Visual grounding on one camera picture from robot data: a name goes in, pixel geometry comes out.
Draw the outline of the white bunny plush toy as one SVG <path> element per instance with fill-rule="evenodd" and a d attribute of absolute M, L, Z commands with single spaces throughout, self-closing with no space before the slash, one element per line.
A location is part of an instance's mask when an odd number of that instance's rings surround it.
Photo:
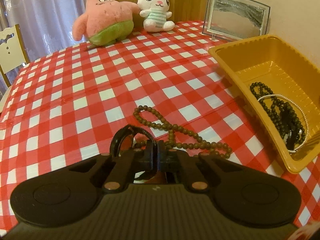
<path fill-rule="evenodd" d="M 172 12 L 169 11 L 169 0 L 138 0 L 140 17 L 144 18 L 144 30 L 149 33 L 171 31 L 175 27 L 173 21 L 169 21 Z"/>

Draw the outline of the sheer lilac curtain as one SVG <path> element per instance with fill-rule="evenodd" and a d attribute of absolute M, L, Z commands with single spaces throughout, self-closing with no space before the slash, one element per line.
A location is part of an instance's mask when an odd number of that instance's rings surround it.
<path fill-rule="evenodd" d="M 72 25 L 86 0 L 1 0 L 1 29 L 20 26 L 30 61 L 73 46 Z"/>

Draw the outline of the glass sand art frame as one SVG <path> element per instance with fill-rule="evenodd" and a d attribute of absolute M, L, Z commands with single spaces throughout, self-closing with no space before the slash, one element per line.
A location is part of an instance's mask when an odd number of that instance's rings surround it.
<path fill-rule="evenodd" d="M 228 41 L 265 35 L 270 12 L 254 0 L 208 0 L 202 33 Z"/>

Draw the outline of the cream wooden chair back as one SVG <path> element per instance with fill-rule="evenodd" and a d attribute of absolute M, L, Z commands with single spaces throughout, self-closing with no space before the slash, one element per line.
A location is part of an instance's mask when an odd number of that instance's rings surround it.
<path fill-rule="evenodd" d="M 10 87 L 11 83 L 7 73 L 16 67 L 30 62 L 25 48 L 20 25 L 5 28 L 1 31 L 1 75 L 5 84 Z"/>

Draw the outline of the red white checkered tablecloth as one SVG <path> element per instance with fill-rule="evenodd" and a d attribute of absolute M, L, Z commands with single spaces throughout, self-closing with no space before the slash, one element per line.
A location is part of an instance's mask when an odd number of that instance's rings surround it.
<path fill-rule="evenodd" d="M 117 130 L 137 124 L 140 105 L 227 143 L 231 161 L 290 181 L 302 194 L 295 223 L 319 220 L 319 158 L 287 172 L 208 54 L 220 42 L 201 29 L 185 22 L 167 33 L 135 30 L 114 45 L 79 43 L 22 68 L 1 113 L 2 235 L 17 223 L 9 199 L 19 183 L 107 152 Z"/>

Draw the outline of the yellow plastic tray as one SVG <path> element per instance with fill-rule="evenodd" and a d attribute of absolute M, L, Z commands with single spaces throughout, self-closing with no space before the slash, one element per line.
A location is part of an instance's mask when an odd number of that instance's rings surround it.
<path fill-rule="evenodd" d="M 208 53 L 238 88 L 286 169 L 299 173 L 307 167 L 319 154 L 319 69 L 295 48 L 272 35 L 228 42 L 210 48 Z M 249 86 L 253 82 L 262 82 L 295 103 L 295 111 L 306 131 L 306 143 L 295 153 L 286 149 L 274 124 L 251 93 Z"/>

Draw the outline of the pink starfish plush toy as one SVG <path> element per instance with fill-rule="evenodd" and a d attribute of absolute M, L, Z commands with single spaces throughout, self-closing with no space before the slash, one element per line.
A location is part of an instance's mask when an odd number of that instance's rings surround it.
<path fill-rule="evenodd" d="M 133 14 L 139 14 L 136 3 L 116 0 L 86 0 L 85 12 L 72 27 L 75 41 L 85 36 L 95 46 L 108 46 L 122 41 L 134 28 Z"/>

